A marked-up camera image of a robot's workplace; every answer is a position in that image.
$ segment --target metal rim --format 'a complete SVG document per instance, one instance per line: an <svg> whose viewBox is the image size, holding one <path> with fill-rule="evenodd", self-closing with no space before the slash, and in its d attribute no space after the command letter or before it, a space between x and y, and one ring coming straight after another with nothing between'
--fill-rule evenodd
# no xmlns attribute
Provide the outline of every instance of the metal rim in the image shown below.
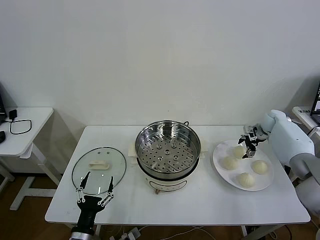
<svg viewBox="0 0 320 240"><path fill-rule="evenodd" d="M189 171L188 173L186 173L185 175L183 175L183 176L181 176L181 177L177 177L177 178L174 178L174 179L164 179L164 178L158 178L158 177L156 177L156 176L152 176L151 174L149 174L147 171L145 171L145 170L143 169L143 167L141 166L141 163L140 163L140 161L139 161L138 158L137 158L136 161L138 162L138 165L139 165L140 169L141 169L145 174L147 174L150 178L153 178L153 179L156 179L156 180L159 180L159 181L163 181L163 182L174 182L174 181L182 180L182 179L188 177L190 174L192 174L192 173L195 171L195 169L196 169L196 167L197 167L197 165L198 165L198 163L199 163L199 157L197 158L197 160L196 160L196 162L195 162L195 164L194 164L194 168L193 168L191 171Z"/></svg>
<svg viewBox="0 0 320 240"><path fill-rule="evenodd" d="M120 180L119 180L115 185L113 185L113 187L115 188L115 187L121 182L121 180L124 178L124 176L125 176L125 174L126 174L126 171L127 171L127 160L126 160L125 156L123 155L123 153L122 153L121 151L119 151L118 149L116 149L116 148L114 148L114 147L110 147L110 146L96 147L96 148L91 149L90 151L86 152L85 154L83 154L83 155L79 158L79 160L76 161L75 165L73 166L72 173L71 173L71 181L72 181L73 186L74 186L75 188L77 188L77 186L76 186L76 184L75 184L75 182L74 182L73 175L74 175L74 170L75 170L76 165L78 164L78 162L79 162L86 154L88 154L88 153L90 153L90 152L92 152L92 151L94 151L94 150L97 150L97 149L113 149L113 150L118 151L118 152L123 156L123 159L124 159L124 173L123 173L122 177L120 178ZM106 192L107 192L107 191L105 191L105 192L100 192L99 194L89 194L89 193L86 193L86 195L100 195L100 194L104 194L104 193L106 193Z"/></svg>
<svg viewBox="0 0 320 240"><path fill-rule="evenodd" d="M185 123L162 120L145 126L138 133L134 148L140 168L150 177L174 181L195 169L201 142L197 133Z"/></svg>

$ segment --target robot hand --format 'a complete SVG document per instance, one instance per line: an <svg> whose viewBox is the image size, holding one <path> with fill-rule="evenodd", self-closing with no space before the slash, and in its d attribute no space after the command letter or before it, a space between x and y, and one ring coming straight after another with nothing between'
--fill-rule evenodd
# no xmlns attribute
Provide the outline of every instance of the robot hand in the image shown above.
<svg viewBox="0 0 320 240"><path fill-rule="evenodd" d="M268 135L263 132L259 124L254 126L245 125L243 132L244 134L241 135L238 141L238 144L244 142L246 146L246 152L242 158L252 158L256 154L258 143L264 142L268 138Z"/></svg>
<svg viewBox="0 0 320 240"><path fill-rule="evenodd" d="M98 196L84 195L83 190L86 188L90 173L91 172L89 171L81 181L79 188L75 189L78 193L76 203L81 212L76 226L71 230L70 240L90 240L95 234L93 227L95 224L96 214L105 209L106 205L114 198L113 176L111 177L105 197L101 198Z"/></svg>

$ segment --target power adapter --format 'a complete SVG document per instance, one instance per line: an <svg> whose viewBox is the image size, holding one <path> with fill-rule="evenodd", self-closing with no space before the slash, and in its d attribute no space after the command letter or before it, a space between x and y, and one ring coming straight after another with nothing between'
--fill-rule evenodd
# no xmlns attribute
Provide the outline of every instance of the power adapter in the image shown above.
<svg viewBox="0 0 320 240"><path fill-rule="evenodd" d="M11 111L9 112L9 119L10 119L11 121L14 121L16 117L17 117L17 109L11 110Z"/></svg>

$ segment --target electrical cord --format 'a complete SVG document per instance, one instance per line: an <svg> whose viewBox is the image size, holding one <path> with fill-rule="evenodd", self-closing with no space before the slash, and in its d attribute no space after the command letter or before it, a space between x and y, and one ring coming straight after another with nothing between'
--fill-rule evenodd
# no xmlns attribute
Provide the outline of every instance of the electrical cord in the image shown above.
<svg viewBox="0 0 320 240"><path fill-rule="evenodd" d="M145 228L147 228L147 227L149 227L149 226L143 226L143 227L141 227L141 228L139 229L139 232L141 232L142 229L145 229Z"/></svg>
<svg viewBox="0 0 320 240"><path fill-rule="evenodd" d="M12 132L12 123L18 123L18 122L30 122L30 128L27 131L22 131L22 132ZM29 132L32 129L32 122L30 119L25 119L25 120L16 120L16 121L6 121L6 120L2 120L1 123L10 123L10 133L13 135L19 135L19 134L25 134L27 132Z"/></svg>
<svg viewBox="0 0 320 240"><path fill-rule="evenodd" d="M288 229L289 233L290 233L290 240L292 240L292 232L290 230L290 228L287 225L284 225L286 227L286 229Z"/></svg>
<svg viewBox="0 0 320 240"><path fill-rule="evenodd" d="M315 221L313 221L313 220L311 219L311 222L313 223L313 225L314 225L317 229L319 229L319 226L315 223Z"/></svg>
<svg viewBox="0 0 320 240"><path fill-rule="evenodd" d="M115 235L117 235L117 234L120 232L120 230L122 229L122 227L123 227L123 226L120 226L118 232L117 232ZM106 233L112 233L114 230L116 230L116 228L114 228L114 229L112 229L111 231L107 231L107 230L104 229L104 226L101 226L101 229L102 229L104 232L106 232Z"/></svg>
<svg viewBox="0 0 320 240"><path fill-rule="evenodd" d="M270 232L270 233L269 233L269 236L270 236L272 239L274 239L274 240L278 239L278 236L277 236L277 234L276 234L274 231Z"/></svg>
<svg viewBox="0 0 320 240"><path fill-rule="evenodd" d="M216 240L216 239L214 238L214 236L212 236L209 232L207 232L207 231L204 230L204 229L201 229L201 228L203 228L204 226L198 226L198 227L192 226L192 227L193 227L193 229L191 229L191 230L189 230L189 231L177 233L177 234L175 234L175 235L173 235L173 236L170 236L170 237L161 238L160 240L172 239L172 238L174 238L174 237L176 237L176 236L178 236L178 235L187 234L187 233L190 233L190 232L192 232L193 230L196 230L196 229L199 229L199 230L201 230L201 231L204 231L204 232L207 233L213 240Z"/></svg>
<svg viewBox="0 0 320 240"><path fill-rule="evenodd" d="M204 231L206 234L208 234L213 240L216 240L214 236L212 236L207 230L204 230L202 228L198 228L198 230Z"/></svg>
<svg viewBox="0 0 320 240"><path fill-rule="evenodd" d="M316 126L313 127L313 128L307 133L307 135L309 136L309 134L310 134L315 128L316 128Z"/></svg>

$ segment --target white table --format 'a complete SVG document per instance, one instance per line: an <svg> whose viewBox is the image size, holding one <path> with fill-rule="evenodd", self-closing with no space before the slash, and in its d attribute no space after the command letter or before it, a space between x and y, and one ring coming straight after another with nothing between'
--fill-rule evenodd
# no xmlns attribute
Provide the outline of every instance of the white table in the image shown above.
<svg viewBox="0 0 320 240"><path fill-rule="evenodd" d="M128 147L142 126L87 126L63 174L45 220L74 224L80 210L72 183L72 170L78 159L97 147L113 147L128 155ZM245 239L258 239L281 224L310 221L295 188L267 143L261 149L269 155L274 167L274 181L268 188L249 192L225 182L211 166L214 148L222 141L238 139L242 126L194 126L206 141L208 152L201 159L186 187L156 195L144 182L138 165L126 157L127 169L114 189L114 199L96 215L102 225L218 226L271 225L254 231Z"/></svg>
<svg viewBox="0 0 320 240"><path fill-rule="evenodd" d="M42 127L54 112L53 109L51 107L6 108L8 115L9 111L13 109L17 110L17 118L14 120L31 120L32 128L29 132L13 135L10 133L10 123L2 123L0 125L0 131L5 132L5 140L0 144L0 156L29 158L31 154L34 154L37 165L58 185L61 180L60 173L50 162L46 160L45 156L33 143L33 140L36 138ZM12 128L14 128L15 132L23 132L28 129L27 125L29 125L27 122L26 125L24 122L13 123ZM0 185L0 191L2 191L6 183L8 181L13 181L15 178L2 165L0 165L0 174L5 177L4 181ZM25 196L53 197L55 194L55 189L29 188L34 179L35 177L33 176L30 176L26 179L10 207L11 210L17 210Z"/></svg>

